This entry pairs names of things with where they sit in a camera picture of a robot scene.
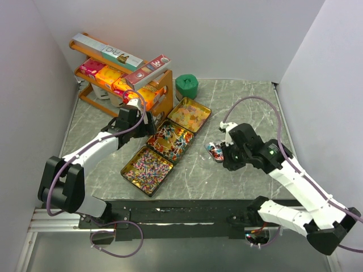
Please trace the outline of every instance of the pink box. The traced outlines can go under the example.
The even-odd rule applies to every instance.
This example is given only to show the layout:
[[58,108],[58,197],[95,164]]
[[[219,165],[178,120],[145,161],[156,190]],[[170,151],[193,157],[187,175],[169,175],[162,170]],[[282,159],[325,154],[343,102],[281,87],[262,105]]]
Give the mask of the pink box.
[[133,90],[137,91],[165,72],[170,62],[170,59],[165,55],[160,55],[135,72],[125,76],[126,82]]
[[95,75],[105,66],[106,64],[98,62],[93,58],[89,58],[79,67],[79,69],[81,70],[82,74],[96,80]]

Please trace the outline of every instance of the green container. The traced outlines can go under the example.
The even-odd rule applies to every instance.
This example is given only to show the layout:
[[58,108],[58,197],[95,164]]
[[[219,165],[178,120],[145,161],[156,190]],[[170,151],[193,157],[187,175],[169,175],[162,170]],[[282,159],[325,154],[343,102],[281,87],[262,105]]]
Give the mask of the green container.
[[192,74],[181,75],[175,80],[176,98],[180,101],[183,97],[195,99],[197,97],[198,80]]

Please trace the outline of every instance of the teal box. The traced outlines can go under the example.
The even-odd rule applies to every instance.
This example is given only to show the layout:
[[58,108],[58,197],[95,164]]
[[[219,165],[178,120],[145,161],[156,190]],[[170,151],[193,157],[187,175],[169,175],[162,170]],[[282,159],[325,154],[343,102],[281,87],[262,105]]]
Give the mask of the teal box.
[[102,49],[101,53],[102,57],[104,57],[105,59],[112,61],[122,67],[125,67],[126,69],[129,69],[133,72],[143,65],[142,59],[130,55],[110,45],[107,45],[104,49]]

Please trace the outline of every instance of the white wall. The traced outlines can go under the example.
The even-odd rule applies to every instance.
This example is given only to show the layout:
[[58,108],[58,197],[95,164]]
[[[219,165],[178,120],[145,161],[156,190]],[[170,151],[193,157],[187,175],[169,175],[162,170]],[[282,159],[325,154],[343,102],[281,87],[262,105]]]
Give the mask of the white wall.
[[[348,207],[363,213],[363,1],[326,0],[278,94],[302,165]],[[357,223],[342,244],[363,249]],[[361,254],[338,249],[343,271]]]
[[13,271],[47,158],[60,151],[75,80],[31,0],[0,3],[0,270]]
[[69,49],[87,32],[152,60],[166,54],[174,76],[279,82],[324,0],[34,0],[72,69]]

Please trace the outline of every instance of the snack box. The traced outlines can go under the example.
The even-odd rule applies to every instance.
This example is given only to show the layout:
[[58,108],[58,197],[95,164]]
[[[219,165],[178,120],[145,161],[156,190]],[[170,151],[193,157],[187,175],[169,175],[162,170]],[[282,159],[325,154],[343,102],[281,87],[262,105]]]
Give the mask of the snack box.
[[96,81],[106,86],[106,88],[113,90],[114,82],[122,75],[123,72],[120,70],[106,65],[96,74]]
[[118,95],[123,95],[125,91],[132,90],[130,86],[127,85],[126,79],[124,77],[120,77],[113,84],[113,92]]
[[[125,91],[132,90],[130,86],[128,86],[125,78],[121,77],[113,84],[113,92],[118,95],[123,95]],[[137,91],[146,102],[146,110],[149,111],[160,99],[160,97],[164,94],[164,88],[157,90],[152,85],[145,85],[140,90]],[[126,102],[130,99],[138,98],[138,95],[133,92],[128,92],[125,95]]]
[[115,64],[121,65],[122,67],[125,67],[131,71],[136,71],[143,65],[142,59],[110,45],[107,45],[105,48],[103,48],[102,56],[105,59],[112,61]]
[[82,74],[87,75],[88,77],[96,80],[96,74],[105,67],[106,64],[103,64],[99,61],[96,61],[93,58],[89,58],[85,61],[80,67],[80,71]]
[[160,55],[135,72],[125,76],[126,82],[133,90],[137,91],[164,73],[168,69],[170,62],[170,59],[165,55]]
[[[146,103],[146,110],[149,111],[159,101],[160,97],[164,94],[164,88],[157,90],[154,86],[147,84],[137,92],[140,95],[142,95]],[[128,100],[138,98],[138,95],[134,92],[129,92],[126,94],[126,96]]]
[[72,38],[72,40],[74,41],[75,45],[85,48],[89,51],[92,51],[93,53],[99,55],[100,57],[102,57],[102,53],[101,53],[102,49],[104,49],[106,47],[106,44],[96,41],[81,33],[78,33],[77,35],[75,35]]

